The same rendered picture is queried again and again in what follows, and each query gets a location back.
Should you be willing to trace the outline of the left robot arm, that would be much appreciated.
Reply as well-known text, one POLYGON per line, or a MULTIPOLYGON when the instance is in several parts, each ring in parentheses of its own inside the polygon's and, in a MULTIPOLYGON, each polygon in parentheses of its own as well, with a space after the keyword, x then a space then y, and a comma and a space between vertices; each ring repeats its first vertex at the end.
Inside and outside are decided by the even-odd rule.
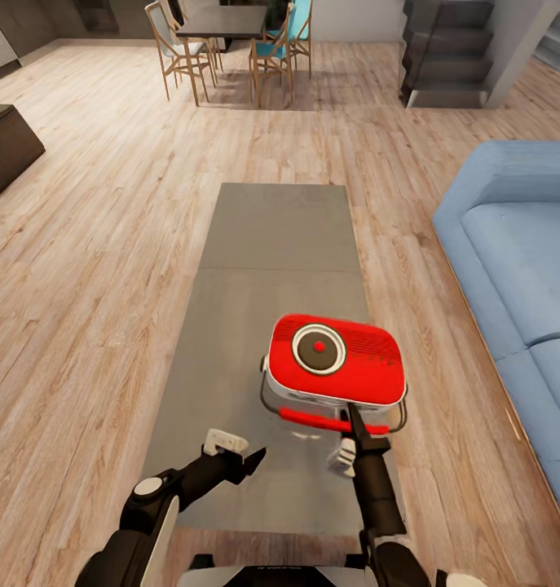
POLYGON ((88 560, 75 587, 152 587, 178 515, 222 480, 239 485, 266 457, 264 448, 243 459, 239 453, 248 447, 246 439, 209 429, 193 463, 137 483, 120 530, 88 560))

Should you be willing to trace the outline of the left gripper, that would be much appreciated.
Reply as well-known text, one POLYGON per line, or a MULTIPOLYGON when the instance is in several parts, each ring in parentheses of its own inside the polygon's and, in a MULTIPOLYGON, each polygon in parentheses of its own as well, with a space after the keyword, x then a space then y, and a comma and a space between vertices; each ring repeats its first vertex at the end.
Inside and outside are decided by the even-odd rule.
POLYGON ((225 449, 224 453, 209 456, 205 454, 204 444, 201 445, 201 456, 198 457, 192 465, 197 467, 201 472, 204 481, 204 496, 209 490, 212 490, 222 480, 226 480, 233 485, 239 485, 243 482, 246 475, 251 475, 266 457, 266 449, 256 452, 247 459, 243 459, 239 453, 225 449))

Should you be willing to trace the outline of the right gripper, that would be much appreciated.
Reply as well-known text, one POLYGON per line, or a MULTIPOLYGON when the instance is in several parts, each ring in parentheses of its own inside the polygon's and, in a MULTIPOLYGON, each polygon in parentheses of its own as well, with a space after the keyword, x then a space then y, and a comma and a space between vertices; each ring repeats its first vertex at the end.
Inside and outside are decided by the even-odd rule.
POLYGON ((342 433, 342 440, 355 442, 353 455, 354 472, 352 478, 355 495, 359 503, 395 500, 396 494, 391 484, 383 453, 391 449, 387 436, 372 437, 364 424, 355 404, 340 412, 341 421, 350 421, 350 433, 342 433))

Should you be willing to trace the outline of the radio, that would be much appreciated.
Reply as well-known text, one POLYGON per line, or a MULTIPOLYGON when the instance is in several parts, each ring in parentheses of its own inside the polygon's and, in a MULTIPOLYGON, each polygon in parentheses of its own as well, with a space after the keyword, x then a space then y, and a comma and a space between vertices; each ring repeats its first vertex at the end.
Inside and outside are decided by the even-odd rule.
MULTIPOLYGON (((402 405, 405 385, 400 352, 394 339, 381 328, 346 320, 289 314, 274 327, 267 356, 260 364, 263 380, 282 397, 348 409, 355 404, 360 412, 378 413, 402 405)), ((351 422, 311 417, 287 408, 272 408, 263 396, 264 407, 284 420, 306 426, 350 433, 351 422)), ((403 416, 403 415, 402 415, 403 416)), ((392 428, 403 426, 402 418, 392 428)), ((389 436, 389 426, 370 426, 372 437, 389 436)))

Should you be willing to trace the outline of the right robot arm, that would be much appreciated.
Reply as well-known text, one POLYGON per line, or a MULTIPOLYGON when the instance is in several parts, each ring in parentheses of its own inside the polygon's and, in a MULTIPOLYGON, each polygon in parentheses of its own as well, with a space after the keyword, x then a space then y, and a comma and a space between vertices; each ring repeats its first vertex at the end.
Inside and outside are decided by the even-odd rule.
MULTIPOLYGON (((334 445, 325 469, 343 479, 352 479, 364 529, 359 533, 367 587, 431 587, 430 578, 406 545, 383 542, 375 537, 406 536, 396 494, 383 453, 391 449, 387 436, 372 437, 355 404, 340 412, 350 421, 350 433, 334 445)), ((469 573, 437 571, 436 587, 487 587, 469 573)))

